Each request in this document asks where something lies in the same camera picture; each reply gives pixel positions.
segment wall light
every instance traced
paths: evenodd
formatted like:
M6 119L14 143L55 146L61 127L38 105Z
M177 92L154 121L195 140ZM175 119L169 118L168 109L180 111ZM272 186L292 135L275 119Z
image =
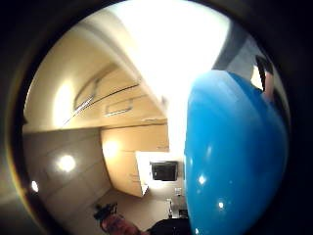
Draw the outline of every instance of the wall light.
M116 141L108 141L103 146L104 149L104 156L106 158L114 157L118 151L118 144Z
M74 158L70 155L65 155L60 158L60 160L57 163L59 169L65 171L65 172L70 172L73 170L76 166L76 162Z

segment ceiling light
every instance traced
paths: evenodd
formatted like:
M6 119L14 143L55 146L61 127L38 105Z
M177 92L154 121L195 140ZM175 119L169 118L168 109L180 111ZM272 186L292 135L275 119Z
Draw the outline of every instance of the ceiling light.
M38 188L38 185L37 185L36 181L31 181L31 188L36 193L39 191L39 188Z
M72 156L65 155L65 156L60 158L57 165L58 165L59 169L66 171L66 172L70 172L71 170L73 170L75 168L76 162Z

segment television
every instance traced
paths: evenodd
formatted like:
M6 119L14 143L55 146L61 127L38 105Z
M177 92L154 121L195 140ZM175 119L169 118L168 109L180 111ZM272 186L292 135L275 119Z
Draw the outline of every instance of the television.
M176 181L178 162L165 161L150 163L153 180Z

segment blue balloon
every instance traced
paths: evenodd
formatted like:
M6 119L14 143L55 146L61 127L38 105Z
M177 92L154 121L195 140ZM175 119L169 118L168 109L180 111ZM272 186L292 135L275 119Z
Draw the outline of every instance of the blue balloon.
M188 101L185 184L194 234L243 234L269 205L288 159L275 107L243 78L212 70Z

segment cabinet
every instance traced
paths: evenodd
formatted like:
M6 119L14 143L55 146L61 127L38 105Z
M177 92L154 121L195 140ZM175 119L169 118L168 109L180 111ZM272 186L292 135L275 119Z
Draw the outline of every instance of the cabinet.
M137 84L139 81L130 77L123 68L110 63L94 74L81 87L74 99L73 109L79 112L80 109L88 105Z
M63 128L129 125L149 119L165 120L165 117L137 85L100 99L76 114Z
M104 158L112 186L124 193L143 197L148 186L139 175L136 151L168 151L166 124L105 129L101 132ZM115 143L115 153L106 144Z

